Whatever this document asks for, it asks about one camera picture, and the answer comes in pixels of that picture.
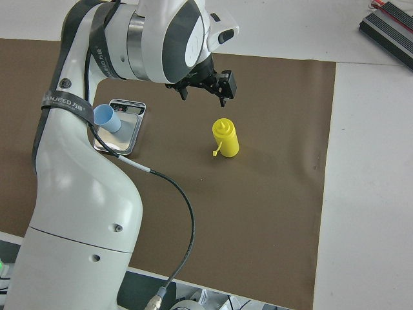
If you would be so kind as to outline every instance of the yellow bottle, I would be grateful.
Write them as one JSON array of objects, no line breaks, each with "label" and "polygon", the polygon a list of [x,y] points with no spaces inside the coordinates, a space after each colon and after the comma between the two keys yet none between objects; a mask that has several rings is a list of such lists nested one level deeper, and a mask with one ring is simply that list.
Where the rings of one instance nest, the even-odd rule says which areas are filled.
[{"label": "yellow bottle", "polygon": [[218,149],[212,152],[217,156],[218,151],[225,157],[234,157],[239,151],[237,133],[234,123],[228,118],[220,118],[212,125],[212,133],[217,141]]}]

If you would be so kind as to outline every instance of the blue cup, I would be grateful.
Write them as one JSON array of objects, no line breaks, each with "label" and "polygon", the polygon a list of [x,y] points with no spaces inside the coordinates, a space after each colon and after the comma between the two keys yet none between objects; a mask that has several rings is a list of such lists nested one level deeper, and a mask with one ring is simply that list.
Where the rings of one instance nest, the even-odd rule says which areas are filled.
[{"label": "blue cup", "polygon": [[117,132],[121,128],[121,120],[110,105],[99,105],[93,112],[96,125],[109,132]]}]

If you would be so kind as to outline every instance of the white robotic arm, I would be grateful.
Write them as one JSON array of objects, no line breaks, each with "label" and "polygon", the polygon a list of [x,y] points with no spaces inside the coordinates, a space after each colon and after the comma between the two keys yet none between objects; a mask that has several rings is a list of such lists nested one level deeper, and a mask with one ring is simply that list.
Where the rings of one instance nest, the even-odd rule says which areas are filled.
[{"label": "white robotic arm", "polygon": [[90,146],[90,105],[104,78],[166,83],[183,99],[196,83],[225,104],[236,86],[231,72],[215,72],[210,35],[222,44],[238,30],[213,30],[211,13],[202,0],[82,0],[71,9],[34,143],[36,206],[5,310],[122,309],[116,297],[142,203],[129,177]]}]

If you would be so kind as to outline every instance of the digital scale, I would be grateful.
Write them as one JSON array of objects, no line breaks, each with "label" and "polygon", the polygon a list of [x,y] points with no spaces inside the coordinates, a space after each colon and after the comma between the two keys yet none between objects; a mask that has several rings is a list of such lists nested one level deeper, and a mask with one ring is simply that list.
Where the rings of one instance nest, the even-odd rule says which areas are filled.
[{"label": "digital scale", "polygon": [[[113,99],[109,105],[121,120],[121,128],[117,132],[109,132],[99,127],[97,134],[111,149],[120,155],[129,155],[135,146],[137,133],[145,115],[146,105],[142,102]],[[94,148],[106,152],[102,145],[94,139]]]}]

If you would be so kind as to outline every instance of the brown paper sheet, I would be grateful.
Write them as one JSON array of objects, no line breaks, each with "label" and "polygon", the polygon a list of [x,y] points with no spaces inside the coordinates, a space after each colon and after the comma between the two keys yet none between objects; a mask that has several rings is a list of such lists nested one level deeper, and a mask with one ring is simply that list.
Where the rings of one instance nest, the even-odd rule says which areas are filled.
[{"label": "brown paper sheet", "polygon": [[[24,236],[35,205],[32,142],[58,42],[0,40],[0,231]],[[197,238],[178,278],[291,309],[312,308],[335,64],[214,56],[234,71],[226,108],[204,90],[186,101],[164,85],[104,81],[96,103],[148,105],[130,159],[165,173],[194,205]],[[235,158],[212,157],[212,124],[230,118]],[[130,266],[170,274],[186,251],[190,220],[179,193],[116,162],[135,182],[143,222]]]}]

